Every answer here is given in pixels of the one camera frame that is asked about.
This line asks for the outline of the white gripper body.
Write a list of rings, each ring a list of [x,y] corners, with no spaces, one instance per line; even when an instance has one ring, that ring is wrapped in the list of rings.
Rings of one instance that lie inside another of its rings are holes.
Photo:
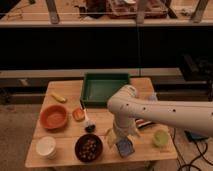
[[[113,123],[111,131],[106,136],[108,147],[112,148],[122,138],[128,137],[129,135],[140,137],[140,133],[134,124],[131,124],[129,127],[119,127],[116,123]]]

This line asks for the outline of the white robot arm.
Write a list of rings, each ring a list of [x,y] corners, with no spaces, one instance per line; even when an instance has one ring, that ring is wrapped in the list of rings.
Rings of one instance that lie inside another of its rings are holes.
[[[143,100],[134,86],[125,85],[109,98],[107,109],[114,115],[109,147],[128,135],[139,137],[137,118],[213,137],[213,102]]]

